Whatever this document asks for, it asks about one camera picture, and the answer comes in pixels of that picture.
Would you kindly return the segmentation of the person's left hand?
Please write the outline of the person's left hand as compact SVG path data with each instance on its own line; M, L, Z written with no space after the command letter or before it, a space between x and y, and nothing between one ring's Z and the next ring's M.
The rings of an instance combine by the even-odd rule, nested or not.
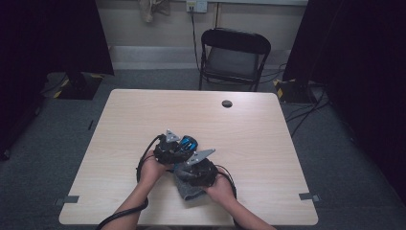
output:
M161 176L172 168L172 165L161 164L154 157L148 158L142 167L139 185L149 193Z

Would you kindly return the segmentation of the black folding chair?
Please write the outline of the black folding chair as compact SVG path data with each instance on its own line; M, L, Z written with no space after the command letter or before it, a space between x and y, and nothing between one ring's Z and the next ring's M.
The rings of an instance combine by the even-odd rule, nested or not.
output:
M213 28L201 36L202 55L199 89L203 79L249 85L256 92L271 52L271 43L261 34Z

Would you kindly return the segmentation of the beige hanging bag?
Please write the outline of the beige hanging bag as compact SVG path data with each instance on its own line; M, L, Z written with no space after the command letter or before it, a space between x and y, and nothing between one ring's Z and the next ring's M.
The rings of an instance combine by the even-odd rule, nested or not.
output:
M169 0L138 0L140 6L140 14L143 20L147 23L153 21L155 13L170 15Z

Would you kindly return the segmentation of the blue toy car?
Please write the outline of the blue toy car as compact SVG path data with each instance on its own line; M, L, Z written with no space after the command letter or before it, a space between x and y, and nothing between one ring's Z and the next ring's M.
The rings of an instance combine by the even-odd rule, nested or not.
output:
M198 143L191 136L185 135L178 144L178 150L182 152L195 151Z

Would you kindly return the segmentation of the grey tape strip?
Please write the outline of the grey tape strip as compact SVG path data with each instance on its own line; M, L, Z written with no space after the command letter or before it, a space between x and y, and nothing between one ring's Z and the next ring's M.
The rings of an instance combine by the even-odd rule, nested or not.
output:
M318 202L321 200L319 195L313 195L312 193L302 193L299 194L300 200L312 200L314 202Z
M77 203L79 201L78 195L67 195L62 198L57 198L55 201L55 205L63 206L65 203Z

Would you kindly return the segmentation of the grey cloth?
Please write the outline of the grey cloth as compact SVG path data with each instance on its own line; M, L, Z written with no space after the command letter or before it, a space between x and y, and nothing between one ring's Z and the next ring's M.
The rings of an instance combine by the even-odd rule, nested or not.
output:
M206 194L203 189L191 184L195 176L189 172L188 167L176 165L173 169L173 178L179 195L185 201L191 201Z

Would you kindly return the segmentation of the black stand base yellow tape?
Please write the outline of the black stand base yellow tape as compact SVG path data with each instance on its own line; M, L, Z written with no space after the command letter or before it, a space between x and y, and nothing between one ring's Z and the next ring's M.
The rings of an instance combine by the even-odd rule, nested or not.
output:
M296 80L274 80L277 96L282 103L315 104L316 98L306 83Z

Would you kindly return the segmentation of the person's right hand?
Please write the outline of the person's right hand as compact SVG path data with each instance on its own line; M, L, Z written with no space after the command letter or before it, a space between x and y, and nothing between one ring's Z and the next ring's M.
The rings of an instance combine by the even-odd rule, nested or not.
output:
M224 175L218 175L211 187L203 187L206 194L222 207L236 200L230 181Z

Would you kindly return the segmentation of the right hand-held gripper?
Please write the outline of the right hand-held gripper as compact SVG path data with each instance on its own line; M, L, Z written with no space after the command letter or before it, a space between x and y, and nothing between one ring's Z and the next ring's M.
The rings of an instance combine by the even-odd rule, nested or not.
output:
M174 174L183 182L194 187L211 187L218 173L216 165L208 159L215 149L195 151L185 162L174 169Z

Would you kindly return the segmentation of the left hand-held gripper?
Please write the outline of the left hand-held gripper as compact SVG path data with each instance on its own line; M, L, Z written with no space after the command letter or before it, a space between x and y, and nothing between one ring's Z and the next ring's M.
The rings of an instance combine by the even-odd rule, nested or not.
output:
M159 136L159 144L153 151L155 158L161 164L176 164L186 162L192 155L191 151L182 152L178 150L178 144L182 138L167 130L165 134Z

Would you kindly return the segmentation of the black curtain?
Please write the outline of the black curtain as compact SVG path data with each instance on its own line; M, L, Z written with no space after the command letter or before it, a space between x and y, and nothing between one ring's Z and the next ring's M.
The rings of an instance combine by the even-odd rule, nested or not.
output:
M0 160L54 72L114 73L96 0L0 0Z
M326 85L406 204L406 0L308 0L283 77Z

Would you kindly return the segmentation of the white wall socket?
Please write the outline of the white wall socket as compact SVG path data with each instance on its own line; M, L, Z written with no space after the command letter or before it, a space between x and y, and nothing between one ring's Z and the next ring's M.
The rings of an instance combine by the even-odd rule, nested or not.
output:
M206 13L208 2L206 0L187 0L186 9L188 12Z

